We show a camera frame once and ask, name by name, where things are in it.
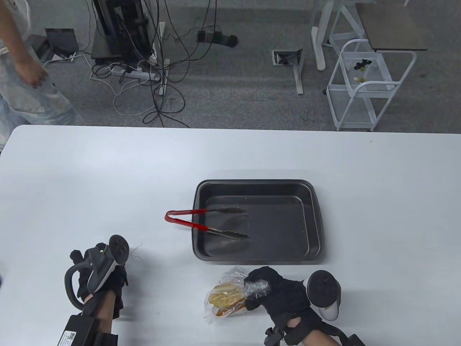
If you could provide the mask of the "person's left hand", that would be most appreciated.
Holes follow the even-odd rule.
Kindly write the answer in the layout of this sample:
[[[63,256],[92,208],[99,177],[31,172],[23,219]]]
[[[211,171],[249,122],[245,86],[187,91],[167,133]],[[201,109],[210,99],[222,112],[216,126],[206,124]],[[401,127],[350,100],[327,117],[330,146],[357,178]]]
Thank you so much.
[[[84,316],[95,316],[107,293],[114,293],[112,319],[120,317],[122,289],[128,285],[125,266],[127,252],[114,252],[108,244],[99,243],[83,255],[80,250],[70,253],[73,266],[66,272],[64,284],[69,301]]]

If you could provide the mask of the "person's right hand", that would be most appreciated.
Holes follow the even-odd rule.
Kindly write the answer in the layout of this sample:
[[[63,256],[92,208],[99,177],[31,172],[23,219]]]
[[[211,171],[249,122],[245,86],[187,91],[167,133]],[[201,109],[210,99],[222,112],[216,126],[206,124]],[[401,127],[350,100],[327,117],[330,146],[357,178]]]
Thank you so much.
[[[322,319],[311,308],[302,281],[285,279],[268,266],[252,270],[244,279],[245,284],[260,281],[267,283],[266,288],[263,293],[249,295],[246,308],[255,310],[263,306],[275,328],[285,333],[287,345],[336,345],[336,341],[319,329]]]

